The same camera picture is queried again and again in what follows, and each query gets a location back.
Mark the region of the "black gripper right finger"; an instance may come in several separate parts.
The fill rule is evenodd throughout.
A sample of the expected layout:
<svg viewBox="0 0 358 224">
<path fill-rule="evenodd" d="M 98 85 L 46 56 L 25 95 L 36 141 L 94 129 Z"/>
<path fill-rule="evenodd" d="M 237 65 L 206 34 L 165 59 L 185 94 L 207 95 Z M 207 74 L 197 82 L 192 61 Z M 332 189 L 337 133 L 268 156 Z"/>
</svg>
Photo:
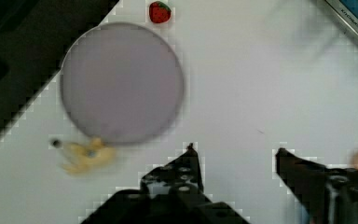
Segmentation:
<svg viewBox="0 0 358 224">
<path fill-rule="evenodd" d="M 281 147 L 276 173 L 313 224 L 358 224 L 358 169 L 328 168 Z"/>
</svg>

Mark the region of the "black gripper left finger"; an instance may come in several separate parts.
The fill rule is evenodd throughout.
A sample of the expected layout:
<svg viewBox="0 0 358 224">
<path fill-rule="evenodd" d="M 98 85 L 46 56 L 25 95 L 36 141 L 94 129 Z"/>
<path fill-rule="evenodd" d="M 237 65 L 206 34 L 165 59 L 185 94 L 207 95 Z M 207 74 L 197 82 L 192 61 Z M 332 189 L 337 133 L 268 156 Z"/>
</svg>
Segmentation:
<svg viewBox="0 0 358 224">
<path fill-rule="evenodd" d="M 184 154 L 123 189 L 81 224 L 250 224 L 227 203 L 214 203 L 203 192 L 198 152 Z"/>
</svg>

